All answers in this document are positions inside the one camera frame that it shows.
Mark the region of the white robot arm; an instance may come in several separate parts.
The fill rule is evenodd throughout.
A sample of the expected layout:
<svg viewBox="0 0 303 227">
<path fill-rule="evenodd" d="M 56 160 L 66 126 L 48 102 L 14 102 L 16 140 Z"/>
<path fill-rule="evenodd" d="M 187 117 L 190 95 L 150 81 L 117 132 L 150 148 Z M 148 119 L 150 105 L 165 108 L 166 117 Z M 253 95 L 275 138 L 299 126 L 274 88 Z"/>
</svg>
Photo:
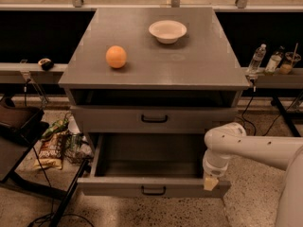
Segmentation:
<svg viewBox="0 0 303 227">
<path fill-rule="evenodd" d="M 205 190 L 212 191 L 228 169 L 232 155 L 285 170 L 275 227 L 303 227 L 303 138 L 248 136 L 236 122 L 205 134 Z"/>
</svg>

